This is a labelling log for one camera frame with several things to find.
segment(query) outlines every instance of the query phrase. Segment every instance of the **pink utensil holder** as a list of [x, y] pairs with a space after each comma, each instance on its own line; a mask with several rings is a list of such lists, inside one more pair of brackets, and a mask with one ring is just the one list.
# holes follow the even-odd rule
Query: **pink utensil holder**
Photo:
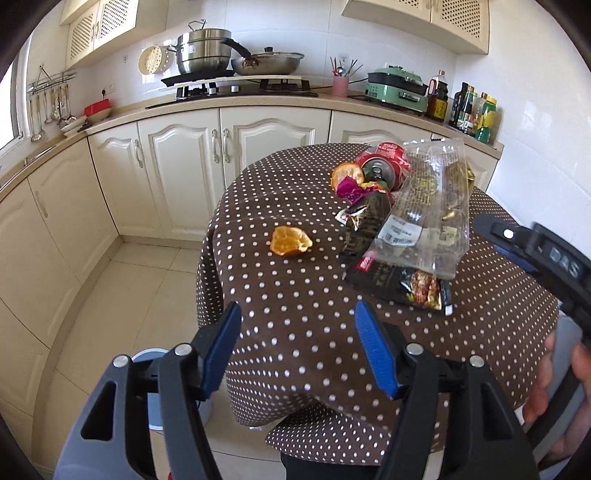
[[349, 77], [333, 77], [332, 94], [335, 97], [347, 97], [349, 94]]

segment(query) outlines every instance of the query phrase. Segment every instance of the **clear plastic bag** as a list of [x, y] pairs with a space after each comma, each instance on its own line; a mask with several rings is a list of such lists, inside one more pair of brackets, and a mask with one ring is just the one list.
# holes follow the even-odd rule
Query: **clear plastic bag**
[[462, 140], [404, 145], [411, 174], [366, 256], [451, 280], [469, 248]]

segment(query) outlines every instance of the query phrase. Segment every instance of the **orange peel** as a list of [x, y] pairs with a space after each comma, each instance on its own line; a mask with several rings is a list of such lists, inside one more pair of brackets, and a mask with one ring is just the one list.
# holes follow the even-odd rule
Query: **orange peel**
[[330, 175], [330, 186], [334, 191], [339, 186], [339, 183], [345, 178], [351, 177], [357, 184], [362, 183], [365, 180], [363, 170], [356, 163], [344, 162], [338, 165], [333, 173]]
[[273, 230], [271, 251], [282, 257], [289, 257], [306, 252], [312, 246], [312, 240], [301, 228], [281, 225]]

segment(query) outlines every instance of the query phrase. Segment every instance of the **window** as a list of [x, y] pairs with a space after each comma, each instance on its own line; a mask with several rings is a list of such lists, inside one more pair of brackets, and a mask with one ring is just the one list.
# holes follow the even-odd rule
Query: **window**
[[20, 135], [17, 120], [17, 62], [0, 81], [0, 148]]

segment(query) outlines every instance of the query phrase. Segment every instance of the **cabinet door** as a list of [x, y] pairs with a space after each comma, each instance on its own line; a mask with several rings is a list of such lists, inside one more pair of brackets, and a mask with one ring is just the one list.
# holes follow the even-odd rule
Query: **cabinet door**
[[74, 66], [94, 49], [99, 5], [93, 5], [70, 24], [66, 48], [66, 68]]
[[476, 179], [474, 185], [485, 192], [498, 160], [472, 147], [466, 147], [466, 160], [474, 172]]
[[0, 398], [33, 415], [49, 348], [0, 300]]
[[219, 110], [158, 116], [138, 127], [164, 236], [203, 240], [224, 192]]
[[162, 238], [148, 170], [141, 157], [137, 124], [104, 130], [88, 140], [96, 174], [119, 233]]
[[488, 53], [489, 0], [433, 0], [431, 22]]
[[431, 132], [370, 116], [333, 112], [329, 142], [369, 145], [377, 145], [380, 142], [402, 144], [422, 138], [431, 138]]
[[250, 164], [286, 148], [326, 143], [330, 111], [292, 107], [220, 109], [226, 187]]
[[29, 175], [43, 220], [78, 280], [84, 283], [118, 233], [81, 140]]
[[387, 21], [384, 17], [394, 16], [398, 16], [399, 21], [408, 17], [431, 20], [431, 0], [348, 0], [344, 3], [343, 16], [374, 23], [384, 23]]
[[95, 48], [135, 27], [139, 0], [101, 0]]
[[79, 288], [22, 182], [0, 203], [0, 299], [50, 347]]

